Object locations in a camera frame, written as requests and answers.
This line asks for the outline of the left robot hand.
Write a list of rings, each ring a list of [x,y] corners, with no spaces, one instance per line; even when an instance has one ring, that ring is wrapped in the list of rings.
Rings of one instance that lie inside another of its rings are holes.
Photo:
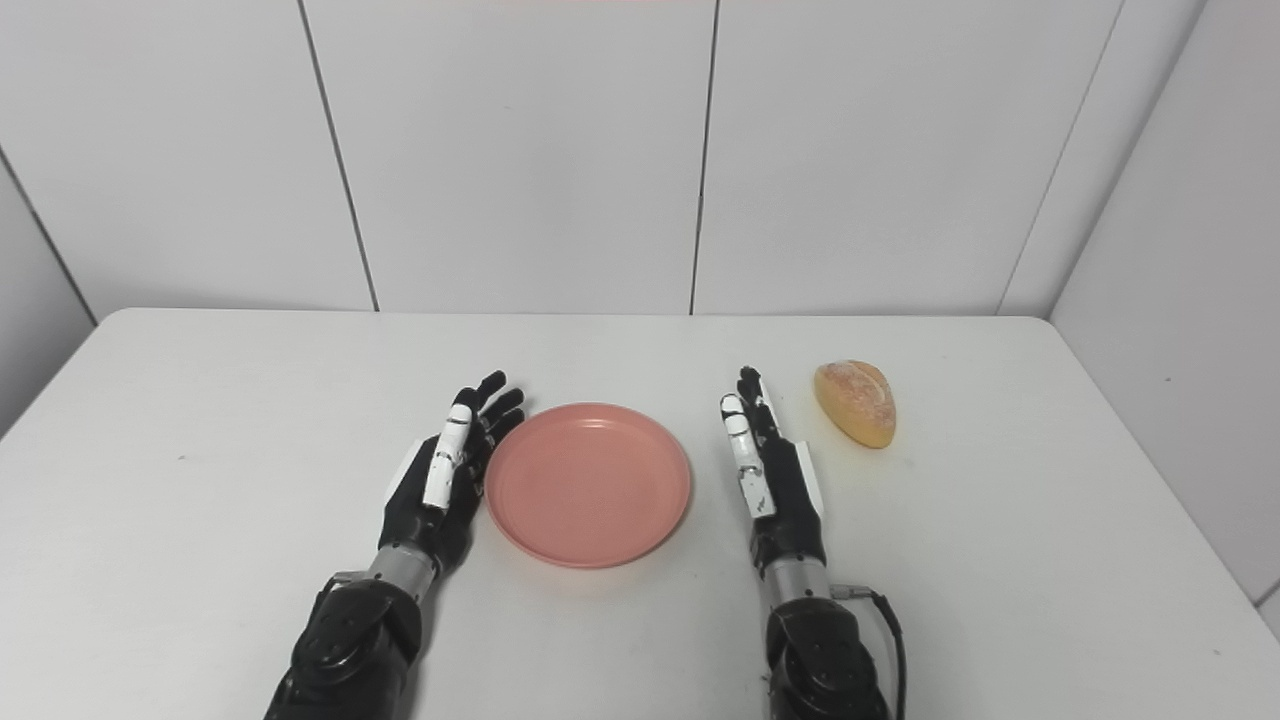
[[[489,462],[525,420],[524,400],[503,372],[456,395],[442,432],[410,452],[384,506],[379,548],[425,557],[435,578],[462,562]]]

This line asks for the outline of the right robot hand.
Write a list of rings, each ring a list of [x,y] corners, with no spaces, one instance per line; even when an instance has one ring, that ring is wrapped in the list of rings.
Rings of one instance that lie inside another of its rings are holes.
[[[763,573],[781,560],[827,564],[812,460],[781,432],[759,370],[740,369],[736,391],[721,400],[719,416],[751,523],[755,569]]]

